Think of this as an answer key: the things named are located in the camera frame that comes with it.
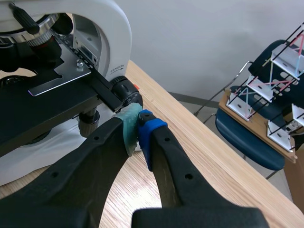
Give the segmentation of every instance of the wooden table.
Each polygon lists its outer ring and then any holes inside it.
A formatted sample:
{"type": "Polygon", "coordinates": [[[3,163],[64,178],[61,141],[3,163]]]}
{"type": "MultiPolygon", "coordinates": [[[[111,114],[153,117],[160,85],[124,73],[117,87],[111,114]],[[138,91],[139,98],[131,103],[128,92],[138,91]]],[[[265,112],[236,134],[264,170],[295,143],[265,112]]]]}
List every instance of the wooden table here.
{"type": "MultiPolygon", "coordinates": [[[[140,88],[145,108],[165,120],[207,181],[226,199],[259,207],[271,227],[304,227],[302,212],[228,145],[130,61],[127,77],[140,88]]],[[[0,198],[22,188],[43,170],[0,187],[0,198]]],[[[141,153],[119,172],[105,204],[101,227],[130,227],[133,211],[160,207],[153,174],[141,153]]]]}

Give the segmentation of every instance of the fine focus knob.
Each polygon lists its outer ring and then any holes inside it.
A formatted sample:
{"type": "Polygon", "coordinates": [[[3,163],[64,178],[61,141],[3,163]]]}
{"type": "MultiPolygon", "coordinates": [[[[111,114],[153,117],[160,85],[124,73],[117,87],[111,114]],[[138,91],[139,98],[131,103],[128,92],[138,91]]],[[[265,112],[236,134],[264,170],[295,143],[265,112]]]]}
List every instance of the fine focus knob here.
{"type": "Polygon", "coordinates": [[[115,94],[123,103],[122,108],[131,103],[143,105],[143,99],[138,89],[125,76],[118,76],[111,81],[113,85],[112,93],[115,94]]]}
{"type": "Polygon", "coordinates": [[[13,13],[14,18],[19,24],[29,33],[35,35],[39,32],[40,27],[36,21],[24,10],[17,7],[14,3],[9,4],[9,8],[13,13]]]}

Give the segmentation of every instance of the white microscope body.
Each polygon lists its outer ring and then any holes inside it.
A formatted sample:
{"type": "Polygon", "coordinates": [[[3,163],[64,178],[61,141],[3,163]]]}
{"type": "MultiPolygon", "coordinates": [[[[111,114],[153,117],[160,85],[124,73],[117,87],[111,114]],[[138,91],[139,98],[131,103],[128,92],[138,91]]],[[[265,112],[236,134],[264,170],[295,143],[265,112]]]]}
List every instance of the white microscope body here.
{"type": "MultiPolygon", "coordinates": [[[[39,34],[29,34],[14,18],[10,3],[0,0],[0,43],[4,40],[31,42],[43,36],[44,30],[50,29],[51,21],[44,21],[39,24],[39,34]]],[[[85,49],[84,54],[90,58],[94,68],[108,81],[125,75],[132,45],[131,28],[126,15],[113,0],[15,0],[13,3],[37,23],[46,15],[54,15],[56,20],[59,13],[72,14],[73,48],[79,51],[85,49]]],[[[105,104],[97,109],[99,124],[113,115],[105,104]]],[[[51,165],[76,149],[85,140],[79,134],[77,125],[78,121],[71,119],[53,128],[42,141],[21,146],[1,157],[0,185],[51,165]]]]}

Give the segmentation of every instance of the green rubber pad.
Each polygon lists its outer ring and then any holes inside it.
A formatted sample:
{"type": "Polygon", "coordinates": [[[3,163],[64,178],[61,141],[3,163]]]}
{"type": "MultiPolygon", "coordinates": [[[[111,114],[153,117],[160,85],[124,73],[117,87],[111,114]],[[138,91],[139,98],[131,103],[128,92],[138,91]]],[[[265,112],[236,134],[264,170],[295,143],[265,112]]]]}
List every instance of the green rubber pad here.
{"type": "Polygon", "coordinates": [[[137,118],[141,110],[143,107],[140,104],[131,103],[113,116],[123,121],[123,140],[129,156],[132,156],[137,146],[137,118]]]}

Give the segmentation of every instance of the microscope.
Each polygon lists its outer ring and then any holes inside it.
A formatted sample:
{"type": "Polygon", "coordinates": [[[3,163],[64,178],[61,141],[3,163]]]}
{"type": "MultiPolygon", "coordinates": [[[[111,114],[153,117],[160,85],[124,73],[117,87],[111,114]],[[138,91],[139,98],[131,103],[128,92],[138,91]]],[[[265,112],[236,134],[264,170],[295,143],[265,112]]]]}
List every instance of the microscope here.
{"type": "Polygon", "coordinates": [[[0,0],[0,185],[51,165],[130,103],[131,29],[113,0],[0,0]],[[27,69],[33,77],[14,75],[27,69]]]}

